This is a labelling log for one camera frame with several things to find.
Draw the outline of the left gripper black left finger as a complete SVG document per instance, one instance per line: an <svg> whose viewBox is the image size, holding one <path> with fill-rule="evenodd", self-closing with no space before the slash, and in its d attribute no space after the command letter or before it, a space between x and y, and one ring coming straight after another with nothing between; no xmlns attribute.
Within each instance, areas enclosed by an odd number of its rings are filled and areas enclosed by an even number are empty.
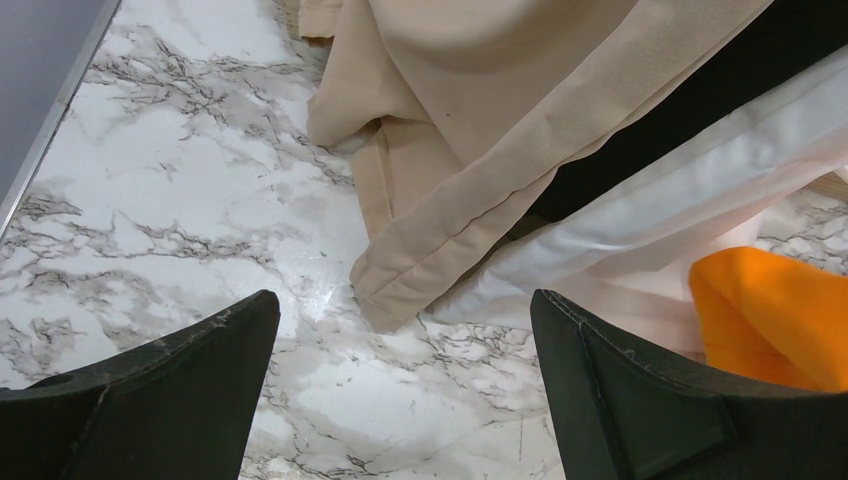
<svg viewBox="0 0 848 480"><path fill-rule="evenodd" d="M5 479L235 479L280 321L255 294L97 363L1 392Z"/></svg>

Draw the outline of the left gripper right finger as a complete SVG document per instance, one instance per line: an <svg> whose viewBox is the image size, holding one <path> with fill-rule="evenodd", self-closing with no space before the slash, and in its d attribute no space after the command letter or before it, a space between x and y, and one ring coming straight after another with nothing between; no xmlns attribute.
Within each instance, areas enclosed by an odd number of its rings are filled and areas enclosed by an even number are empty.
<svg viewBox="0 0 848 480"><path fill-rule="evenodd" d="M551 290L532 329L570 479L843 479L847 397L724 372Z"/></svg>

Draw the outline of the white shorts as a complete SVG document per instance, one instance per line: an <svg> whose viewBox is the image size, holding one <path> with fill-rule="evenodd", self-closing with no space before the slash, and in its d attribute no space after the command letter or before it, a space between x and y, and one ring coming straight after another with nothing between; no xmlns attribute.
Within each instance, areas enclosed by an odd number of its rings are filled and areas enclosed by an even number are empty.
<svg viewBox="0 0 848 480"><path fill-rule="evenodd" d="M762 212L847 162L847 53L748 102L566 219L498 249L431 307L529 329L534 291L682 354L704 350L688 272L752 244Z"/></svg>

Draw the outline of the orange shorts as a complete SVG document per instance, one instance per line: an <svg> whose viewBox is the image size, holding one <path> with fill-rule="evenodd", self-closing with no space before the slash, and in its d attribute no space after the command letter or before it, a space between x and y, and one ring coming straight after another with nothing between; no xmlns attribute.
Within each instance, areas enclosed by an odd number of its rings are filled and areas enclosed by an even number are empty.
<svg viewBox="0 0 848 480"><path fill-rule="evenodd" d="M814 391L847 388L847 279L753 247L696 261L689 286L708 365Z"/></svg>

